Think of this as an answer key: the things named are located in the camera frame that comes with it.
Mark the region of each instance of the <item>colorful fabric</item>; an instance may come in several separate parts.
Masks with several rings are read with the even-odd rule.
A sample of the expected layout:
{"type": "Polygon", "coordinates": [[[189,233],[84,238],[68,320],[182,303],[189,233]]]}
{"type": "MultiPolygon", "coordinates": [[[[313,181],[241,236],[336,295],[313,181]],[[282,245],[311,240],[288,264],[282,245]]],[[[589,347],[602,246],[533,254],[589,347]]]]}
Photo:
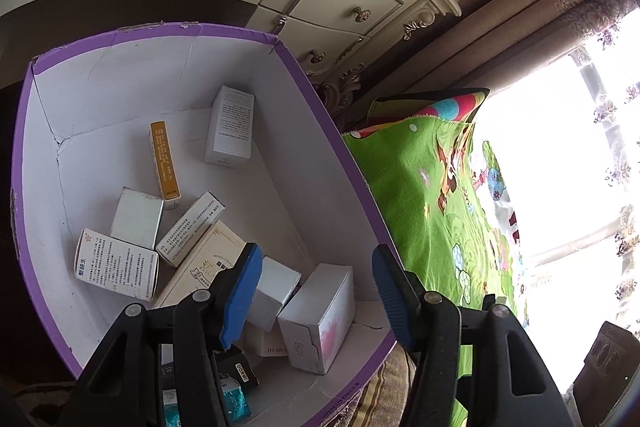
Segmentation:
{"type": "MultiPolygon", "coordinates": [[[[344,135],[404,268],[457,305],[480,309],[484,296],[495,293],[506,296],[520,314],[511,258],[517,245],[495,216],[495,201],[506,193],[504,180],[488,143],[486,167],[472,168],[473,139],[473,124],[434,116],[408,118],[366,136],[362,131],[344,135]],[[476,188],[491,203],[484,195],[482,203],[476,188]]],[[[463,346],[460,375],[470,371],[471,350],[463,346]]],[[[456,403],[452,425],[465,417],[456,403]]]]}
{"type": "MultiPolygon", "coordinates": [[[[485,93],[483,91],[472,92],[468,94],[459,94],[452,98],[446,98],[445,100],[438,100],[437,102],[433,102],[427,107],[424,107],[416,111],[415,113],[411,113],[411,116],[437,116],[439,118],[442,118],[443,120],[471,122],[476,114],[476,110],[478,110],[478,108],[482,105],[484,99],[485,93]]],[[[415,100],[394,100],[393,102],[412,102],[408,107],[415,108],[413,104],[415,100]]],[[[376,131],[386,129],[393,124],[398,123],[398,121],[402,120],[402,118],[404,117],[394,118],[392,121],[377,123],[364,129],[360,129],[359,131],[354,131],[352,136],[366,138],[376,131]]]]}
{"type": "Polygon", "coordinates": [[[369,107],[367,127],[396,122],[418,114],[439,116],[444,120],[472,122],[488,94],[488,89],[468,88],[379,98],[369,107]]]}

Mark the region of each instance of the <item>blue gripper pad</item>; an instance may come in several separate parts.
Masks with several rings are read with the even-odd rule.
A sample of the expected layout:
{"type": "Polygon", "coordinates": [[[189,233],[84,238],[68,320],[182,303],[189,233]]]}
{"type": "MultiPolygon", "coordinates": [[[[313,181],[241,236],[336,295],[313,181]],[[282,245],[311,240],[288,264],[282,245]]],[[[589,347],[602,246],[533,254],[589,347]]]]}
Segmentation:
{"type": "Polygon", "coordinates": [[[224,308],[224,322],[220,331],[220,344],[226,351],[231,343],[240,338],[246,314],[254,298],[255,288],[262,274],[262,252],[255,243],[247,243],[238,258],[239,263],[244,261],[238,278],[232,288],[229,289],[224,308]]]}
{"type": "Polygon", "coordinates": [[[391,324],[396,340],[410,353],[414,351],[416,340],[411,332],[411,311],[409,305],[419,306],[404,270],[396,261],[387,245],[378,245],[371,257],[373,278],[385,307],[386,317],[391,324]]]}

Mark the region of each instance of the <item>curtain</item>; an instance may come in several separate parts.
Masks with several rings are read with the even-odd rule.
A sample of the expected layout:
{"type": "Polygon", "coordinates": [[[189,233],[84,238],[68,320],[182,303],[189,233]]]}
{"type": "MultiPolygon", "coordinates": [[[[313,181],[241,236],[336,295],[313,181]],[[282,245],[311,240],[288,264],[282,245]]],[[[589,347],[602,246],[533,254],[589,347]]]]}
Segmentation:
{"type": "Polygon", "coordinates": [[[459,2],[462,18],[437,17],[415,42],[396,44],[367,68],[347,125],[361,120],[380,96],[447,86],[507,87],[636,7],[634,0],[459,2]]]}

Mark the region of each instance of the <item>screw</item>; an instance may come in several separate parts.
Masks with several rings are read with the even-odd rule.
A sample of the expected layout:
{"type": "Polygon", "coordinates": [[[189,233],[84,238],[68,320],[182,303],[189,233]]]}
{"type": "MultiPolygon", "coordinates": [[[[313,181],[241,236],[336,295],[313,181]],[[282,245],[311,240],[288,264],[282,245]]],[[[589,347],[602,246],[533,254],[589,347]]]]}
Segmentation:
{"type": "Polygon", "coordinates": [[[507,317],[509,313],[511,313],[507,306],[505,306],[504,304],[495,304],[491,308],[491,311],[494,312],[494,315],[496,315],[497,317],[507,317]]]}
{"type": "Polygon", "coordinates": [[[196,302],[208,301],[210,296],[209,290],[196,290],[193,292],[193,295],[191,295],[196,302]]]}
{"type": "Polygon", "coordinates": [[[440,304],[442,302],[442,295],[438,292],[427,292],[424,294],[424,300],[429,304],[440,304]]]}
{"type": "Polygon", "coordinates": [[[142,311],[142,306],[140,306],[139,304],[131,304],[127,306],[125,313],[129,315],[129,317],[136,317],[137,315],[140,315],[141,311],[142,311]]]}

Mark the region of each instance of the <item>small box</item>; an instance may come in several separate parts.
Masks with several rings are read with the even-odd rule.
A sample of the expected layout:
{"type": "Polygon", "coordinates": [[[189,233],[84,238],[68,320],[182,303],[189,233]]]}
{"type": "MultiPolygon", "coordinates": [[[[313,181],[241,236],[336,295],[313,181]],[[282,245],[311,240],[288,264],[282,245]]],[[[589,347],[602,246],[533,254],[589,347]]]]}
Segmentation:
{"type": "Polygon", "coordinates": [[[300,281],[300,274],[270,257],[262,259],[262,274],[251,301],[247,322],[271,331],[278,314],[300,281]]]}
{"type": "Polygon", "coordinates": [[[233,378],[242,387],[244,394],[258,387],[258,379],[238,346],[232,345],[226,351],[214,354],[220,378],[233,378]]]}
{"type": "Polygon", "coordinates": [[[158,254],[84,229],[74,261],[76,277],[102,288],[150,301],[158,281],[158,254]]]}
{"type": "Polygon", "coordinates": [[[160,196],[164,200],[164,208],[175,208],[180,200],[180,188],[175,177],[174,162],[171,159],[169,137],[166,133],[164,120],[151,124],[149,131],[151,150],[154,155],[156,177],[160,187],[160,196]]]}
{"type": "Polygon", "coordinates": [[[178,395],[176,394],[175,389],[162,391],[162,405],[164,406],[164,421],[166,427],[180,427],[178,395]]]}
{"type": "Polygon", "coordinates": [[[158,242],[156,251],[171,266],[177,268],[207,229],[218,220],[223,210],[225,205],[211,192],[205,192],[158,242]]]}
{"type": "Polygon", "coordinates": [[[222,86],[213,103],[204,161],[236,167],[251,157],[254,96],[222,86]]]}
{"type": "Polygon", "coordinates": [[[209,228],[191,253],[171,277],[169,284],[154,302],[154,308],[172,306],[190,293],[209,289],[213,278],[232,267],[246,245],[221,221],[209,228]]]}
{"type": "Polygon", "coordinates": [[[242,418],[249,418],[251,410],[246,402],[240,384],[233,378],[222,378],[220,380],[222,388],[222,399],[225,402],[226,412],[232,422],[237,422],[242,418]]]}
{"type": "Polygon", "coordinates": [[[163,205],[164,201],[160,198],[123,187],[109,235],[153,250],[163,205]]]}
{"type": "Polygon", "coordinates": [[[251,351],[259,357],[286,357],[287,345],[284,343],[280,326],[276,322],[267,332],[251,323],[244,324],[243,342],[247,352],[251,351]]]}
{"type": "Polygon", "coordinates": [[[291,365],[325,375],[355,314],[351,266],[319,264],[278,316],[291,365]]]}

